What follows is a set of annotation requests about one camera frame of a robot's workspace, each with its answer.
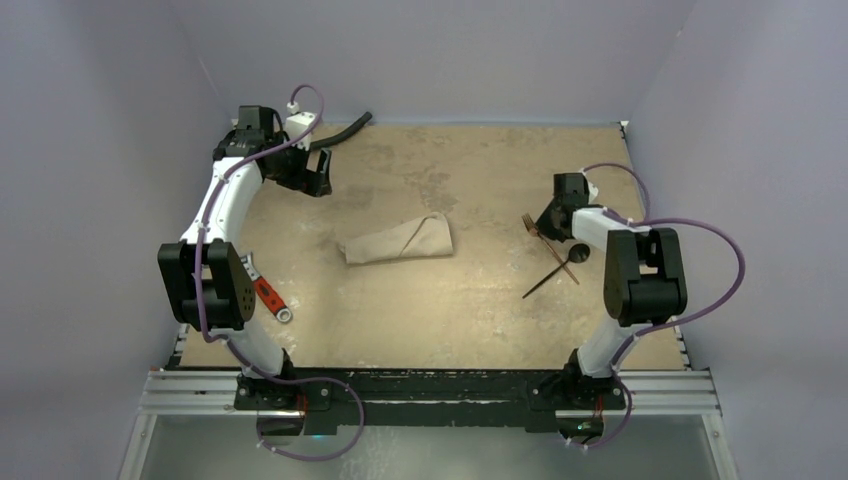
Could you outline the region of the black spoon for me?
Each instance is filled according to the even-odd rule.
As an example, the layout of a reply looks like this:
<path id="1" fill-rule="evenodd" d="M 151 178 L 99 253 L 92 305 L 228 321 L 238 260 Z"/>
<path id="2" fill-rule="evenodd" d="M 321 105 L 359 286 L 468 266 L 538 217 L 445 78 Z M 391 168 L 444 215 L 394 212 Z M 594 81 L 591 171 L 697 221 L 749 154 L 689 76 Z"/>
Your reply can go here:
<path id="1" fill-rule="evenodd" d="M 580 264 L 584 263 L 591 256 L 591 248 L 585 243 L 577 243 L 572 245 L 569 248 L 567 253 L 567 257 L 560 262 L 560 265 L 553 270 L 551 270 L 548 274 L 546 274 L 542 279 L 540 279 L 535 285 L 533 285 L 527 292 L 525 292 L 521 298 L 526 299 L 533 293 L 535 293 L 539 288 L 541 288 L 545 283 L 551 280 L 558 272 L 565 272 L 567 276 L 576 284 L 580 285 L 580 280 L 576 277 L 576 275 L 569 269 L 570 264 Z"/>

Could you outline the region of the beige cloth napkin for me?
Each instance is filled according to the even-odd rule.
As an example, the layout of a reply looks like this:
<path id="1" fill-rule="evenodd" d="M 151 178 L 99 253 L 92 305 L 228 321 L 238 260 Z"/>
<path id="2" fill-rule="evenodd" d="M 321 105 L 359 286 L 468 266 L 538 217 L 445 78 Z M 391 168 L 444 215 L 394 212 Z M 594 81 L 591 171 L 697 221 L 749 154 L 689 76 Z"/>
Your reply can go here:
<path id="1" fill-rule="evenodd" d="M 440 212 L 344 240 L 338 244 L 338 249 L 348 265 L 446 257 L 455 251 L 448 219 Z"/>

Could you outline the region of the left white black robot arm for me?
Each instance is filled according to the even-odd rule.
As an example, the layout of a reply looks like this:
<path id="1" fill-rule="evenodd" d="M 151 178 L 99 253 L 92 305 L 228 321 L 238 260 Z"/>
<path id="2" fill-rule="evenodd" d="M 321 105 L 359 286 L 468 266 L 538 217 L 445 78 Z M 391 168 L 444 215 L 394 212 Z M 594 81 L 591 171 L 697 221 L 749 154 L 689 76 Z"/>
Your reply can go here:
<path id="1" fill-rule="evenodd" d="M 318 114 L 296 101 L 281 115 L 271 107 L 240 107 L 233 129 L 213 151 L 212 176 L 191 225 L 159 247 L 157 262 L 176 320 L 209 343 L 222 343 L 239 361 L 235 405 L 261 409 L 301 406 L 305 389 L 289 354 L 271 340 L 254 314 L 274 296 L 253 279 L 237 251 L 248 208 L 262 184 L 320 198 L 332 192 L 332 153 L 308 166 Z"/>

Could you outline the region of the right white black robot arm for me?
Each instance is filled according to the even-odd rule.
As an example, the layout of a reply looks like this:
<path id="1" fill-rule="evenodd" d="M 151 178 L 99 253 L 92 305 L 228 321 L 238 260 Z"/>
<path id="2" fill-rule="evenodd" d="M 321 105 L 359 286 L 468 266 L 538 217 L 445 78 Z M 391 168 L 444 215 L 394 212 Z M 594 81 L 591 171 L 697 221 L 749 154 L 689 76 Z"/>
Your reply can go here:
<path id="1" fill-rule="evenodd" d="M 585 243 L 605 258 L 605 317 L 563 369 L 535 388 L 544 399 L 563 399 L 576 407 L 611 390 L 618 367 L 643 330 L 664 325 L 688 302 L 677 232 L 627 220 L 593 203 L 591 190 L 582 173 L 555 175 L 552 199 L 538 219 L 543 236 Z"/>

